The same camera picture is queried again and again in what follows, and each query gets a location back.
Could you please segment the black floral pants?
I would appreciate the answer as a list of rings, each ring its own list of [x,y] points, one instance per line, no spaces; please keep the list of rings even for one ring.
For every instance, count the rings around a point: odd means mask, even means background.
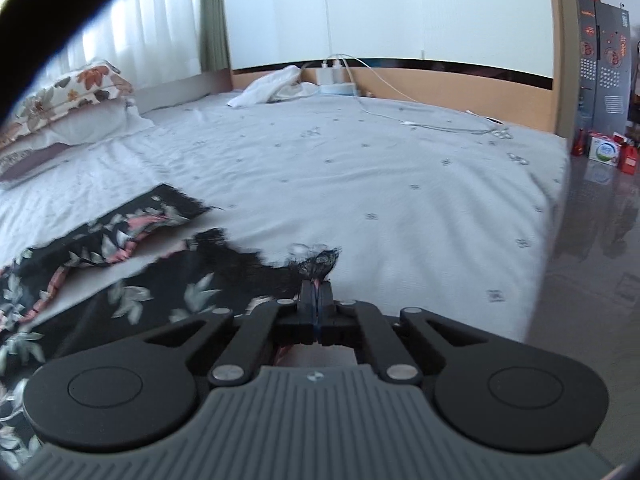
[[[74,275],[128,260],[149,236],[180,228],[207,206],[160,184],[52,242],[23,249],[1,269],[1,460],[21,468],[40,447],[23,408],[38,368],[75,353],[177,323],[216,308],[250,313],[294,299],[305,280],[321,280],[340,252],[295,244],[282,266],[234,248],[221,229],[193,234],[128,278],[120,278],[41,319]]]

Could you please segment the grey patterned bed sheet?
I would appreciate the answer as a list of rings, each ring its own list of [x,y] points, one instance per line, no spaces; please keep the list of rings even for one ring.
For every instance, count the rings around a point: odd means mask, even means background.
[[[422,307],[524,338],[566,199],[564,139],[416,103],[322,96],[228,107],[226,94],[149,112],[154,126],[67,155],[1,195],[1,259],[166,183],[208,211],[134,258],[75,275],[63,311],[218,228],[268,263],[293,245],[341,252],[341,299]]]

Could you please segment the white crumpled cloth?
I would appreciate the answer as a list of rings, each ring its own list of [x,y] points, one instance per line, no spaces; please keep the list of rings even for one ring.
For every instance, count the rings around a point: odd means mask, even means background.
[[[318,84],[301,81],[300,76],[302,70],[299,67],[286,66],[254,80],[238,96],[228,101],[227,105],[231,108],[243,108],[308,98],[319,92]]]

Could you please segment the white pillow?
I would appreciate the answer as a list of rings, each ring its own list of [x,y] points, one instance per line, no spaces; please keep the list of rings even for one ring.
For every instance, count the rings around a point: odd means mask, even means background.
[[[134,101],[117,99],[72,110],[26,136],[25,141],[31,148],[47,148],[57,143],[74,146],[129,136],[153,126],[152,120],[139,114]]]

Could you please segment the green curtain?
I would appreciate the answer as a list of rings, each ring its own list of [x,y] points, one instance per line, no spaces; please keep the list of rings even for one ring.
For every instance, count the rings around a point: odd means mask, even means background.
[[[200,61],[204,72],[230,67],[224,0],[200,0]]]

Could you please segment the white green small box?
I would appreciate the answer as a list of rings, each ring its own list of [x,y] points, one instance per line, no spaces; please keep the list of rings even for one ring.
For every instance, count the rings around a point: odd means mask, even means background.
[[[617,167],[620,160],[620,144],[609,136],[592,134],[589,141],[588,157],[594,162]]]

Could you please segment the floral pillow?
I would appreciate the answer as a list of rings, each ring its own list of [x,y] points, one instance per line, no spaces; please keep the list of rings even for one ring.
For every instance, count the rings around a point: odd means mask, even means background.
[[[107,60],[91,62],[27,93],[1,126],[1,148],[7,148],[75,110],[133,93],[134,86],[122,76],[119,68]]]

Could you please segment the red box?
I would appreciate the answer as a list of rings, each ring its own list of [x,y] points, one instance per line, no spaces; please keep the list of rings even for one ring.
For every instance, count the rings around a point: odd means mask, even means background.
[[[623,174],[633,176],[639,168],[639,151],[633,143],[625,142],[620,146],[618,169]]]

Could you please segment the grey printed carton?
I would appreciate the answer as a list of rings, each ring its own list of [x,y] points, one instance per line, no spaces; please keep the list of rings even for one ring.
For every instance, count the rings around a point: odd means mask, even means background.
[[[629,13],[578,0],[579,94],[576,127],[612,136],[626,129],[632,72]]]

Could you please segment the wooden bed frame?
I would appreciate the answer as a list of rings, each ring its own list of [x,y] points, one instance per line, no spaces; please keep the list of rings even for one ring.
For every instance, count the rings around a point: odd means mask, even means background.
[[[565,136],[575,0],[224,0],[232,84],[344,58],[360,89]]]

